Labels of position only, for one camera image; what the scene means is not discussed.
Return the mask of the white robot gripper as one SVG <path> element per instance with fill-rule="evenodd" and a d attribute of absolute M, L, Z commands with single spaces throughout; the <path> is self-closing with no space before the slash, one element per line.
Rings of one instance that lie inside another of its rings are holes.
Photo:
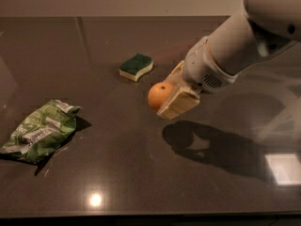
<path fill-rule="evenodd" d="M 218 66 L 209 48 L 208 38 L 203 37 L 165 79 L 175 88 L 157 115 L 172 120 L 196 107 L 199 95 L 190 86 L 207 93 L 217 93 L 233 84 L 237 77 L 237 74 L 226 73 Z"/>

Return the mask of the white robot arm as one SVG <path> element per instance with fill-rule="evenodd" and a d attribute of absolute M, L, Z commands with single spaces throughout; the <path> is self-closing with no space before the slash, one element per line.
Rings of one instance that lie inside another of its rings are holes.
<path fill-rule="evenodd" d="M 239 73 L 301 41 L 301 0 L 243 0 L 242 8 L 187 53 L 166 81 L 173 90 L 157 115 L 171 120 L 217 93 Z"/>

